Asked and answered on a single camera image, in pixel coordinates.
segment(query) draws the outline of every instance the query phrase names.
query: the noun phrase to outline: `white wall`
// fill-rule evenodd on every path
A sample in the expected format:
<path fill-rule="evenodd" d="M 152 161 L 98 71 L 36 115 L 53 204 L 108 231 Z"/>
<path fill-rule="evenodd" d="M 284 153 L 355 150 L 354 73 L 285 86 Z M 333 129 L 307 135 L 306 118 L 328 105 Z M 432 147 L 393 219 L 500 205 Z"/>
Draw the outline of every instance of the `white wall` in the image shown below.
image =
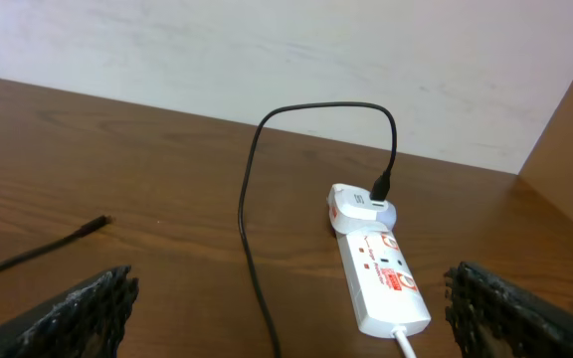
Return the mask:
<path fill-rule="evenodd" d="M 402 152 L 515 173 L 573 78 L 573 0 L 0 0 L 0 78 L 247 123 L 367 100 Z M 366 111 L 274 126 L 389 147 Z"/>

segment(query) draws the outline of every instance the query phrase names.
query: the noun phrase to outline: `red label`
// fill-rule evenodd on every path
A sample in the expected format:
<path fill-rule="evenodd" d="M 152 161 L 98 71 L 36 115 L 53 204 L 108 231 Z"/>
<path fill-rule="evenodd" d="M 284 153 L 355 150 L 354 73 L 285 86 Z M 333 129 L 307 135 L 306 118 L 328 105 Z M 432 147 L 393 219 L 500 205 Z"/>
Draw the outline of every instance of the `red label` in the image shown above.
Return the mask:
<path fill-rule="evenodd" d="M 399 284 L 399 279 L 392 268 L 383 268 L 382 273 L 386 277 L 386 285 L 394 290 L 402 290 L 402 285 Z"/>
<path fill-rule="evenodd" d="M 387 247 L 399 251 L 399 246 L 397 246 L 397 242 L 395 241 L 395 239 L 387 235 L 382 235 L 382 241 L 384 242 L 384 245 L 386 245 Z"/>
<path fill-rule="evenodd" d="M 415 281 L 412 277 L 400 272 L 397 272 L 397 276 L 399 277 L 399 281 L 404 287 L 410 288 L 412 290 L 417 290 L 417 285 L 415 284 Z"/>

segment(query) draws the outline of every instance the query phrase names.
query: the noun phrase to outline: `white plug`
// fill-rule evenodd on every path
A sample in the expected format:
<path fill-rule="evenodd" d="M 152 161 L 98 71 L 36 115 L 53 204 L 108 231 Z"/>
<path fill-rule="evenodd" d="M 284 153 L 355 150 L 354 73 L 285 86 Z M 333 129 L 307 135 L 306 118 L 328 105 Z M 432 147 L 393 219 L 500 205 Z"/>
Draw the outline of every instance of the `white plug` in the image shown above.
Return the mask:
<path fill-rule="evenodd" d="M 397 221 L 395 207 L 388 201 L 371 201 L 368 190 L 333 184 L 328 194 L 328 217 L 337 233 L 370 229 L 391 231 Z"/>
<path fill-rule="evenodd" d="M 359 330 L 406 345 L 431 316 L 391 231 L 395 208 L 344 184 L 333 185 L 328 204 Z"/>

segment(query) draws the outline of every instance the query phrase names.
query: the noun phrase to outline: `black charging cable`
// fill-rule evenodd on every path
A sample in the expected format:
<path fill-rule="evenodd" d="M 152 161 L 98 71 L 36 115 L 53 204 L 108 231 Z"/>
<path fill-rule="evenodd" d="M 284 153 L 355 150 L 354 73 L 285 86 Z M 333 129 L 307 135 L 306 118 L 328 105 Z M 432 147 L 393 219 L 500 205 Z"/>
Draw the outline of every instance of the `black charging cable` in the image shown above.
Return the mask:
<path fill-rule="evenodd" d="M 24 263 L 28 260 L 34 259 L 38 256 L 43 254 L 49 253 L 50 251 L 56 250 L 58 248 L 62 248 L 63 246 L 70 244 L 86 235 L 93 233 L 94 231 L 104 227 L 108 223 L 111 222 L 111 217 L 108 216 L 99 216 L 98 218 L 90 221 L 89 223 L 81 226 L 75 232 L 69 234 L 68 236 L 56 240 L 55 242 L 43 245 L 41 247 L 35 248 L 29 252 L 17 255 L 13 258 L 7 259 L 0 263 L 0 272 L 9 269 L 15 265 L 20 263 Z"/>
<path fill-rule="evenodd" d="M 258 299 L 258 304 L 260 305 L 260 310 L 263 312 L 263 317 L 265 318 L 265 323 L 267 324 L 267 329 L 269 330 L 269 335 L 271 336 L 271 342 L 274 348 L 274 357 L 282 357 L 282 352 L 280 349 L 280 340 L 278 338 L 278 333 L 276 332 L 276 327 L 274 326 L 274 321 L 271 318 L 271 313 L 269 312 L 269 307 L 263 296 L 262 289 L 260 288 L 260 283 L 258 281 L 258 274 L 256 273 L 256 266 L 254 265 L 254 259 L 251 254 L 251 249 L 249 248 L 249 242 L 247 241 L 247 233 L 245 231 L 245 194 L 247 193 L 247 185 L 249 184 L 249 173 L 251 172 L 251 165 L 254 161 L 254 153 L 256 152 L 256 146 L 258 145 L 258 137 L 260 132 L 265 126 L 265 123 L 271 119 L 274 115 L 283 113 L 291 110 L 298 109 L 309 109 L 309 108 L 328 108 L 328 107 L 363 107 L 377 109 L 383 112 L 388 121 L 390 122 L 390 128 L 393 135 L 393 143 L 390 151 L 390 161 L 386 170 L 382 175 L 375 181 L 373 189 L 370 192 L 370 199 L 374 201 L 384 201 L 386 200 L 386 195 L 390 189 L 390 171 L 395 163 L 395 156 L 397 155 L 397 127 L 395 126 L 395 119 L 388 109 L 381 105 L 365 103 L 365 102 L 353 102 L 353 101 L 337 101 L 337 102 L 323 102 L 323 103 L 310 103 L 310 104 L 299 104 L 290 105 L 282 108 L 274 109 L 258 124 L 256 129 L 256 135 L 254 135 L 254 140 L 251 142 L 251 150 L 249 152 L 249 159 L 247 159 L 247 168 L 245 169 L 245 178 L 243 179 L 243 187 L 240 191 L 240 201 L 238 203 L 238 230 L 240 231 L 240 238 L 243 242 L 243 248 L 245 249 L 245 255 L 247 256 L 247 266 L 249 267 L 249 274 L 251 276 L 251 282 L 254 286 L 254 291 L 256 292 L 256 298 Z"/>

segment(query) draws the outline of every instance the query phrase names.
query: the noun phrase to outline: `black textured object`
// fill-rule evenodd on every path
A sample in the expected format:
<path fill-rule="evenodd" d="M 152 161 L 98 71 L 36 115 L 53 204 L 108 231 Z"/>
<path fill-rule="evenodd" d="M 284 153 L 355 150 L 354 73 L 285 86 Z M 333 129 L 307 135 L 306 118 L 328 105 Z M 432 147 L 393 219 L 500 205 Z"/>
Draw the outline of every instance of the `black textured object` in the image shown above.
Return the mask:
<path fill-rule="evenodd" d="M 573 357 L 573 315 L 475 264 L 445 277 L 464 357 Z"/>
<path fill-rule="evenodd" d="M 129 271 L 103 271 L 2 324 L 0 357 L 115 357 L 138 296 Z"/>

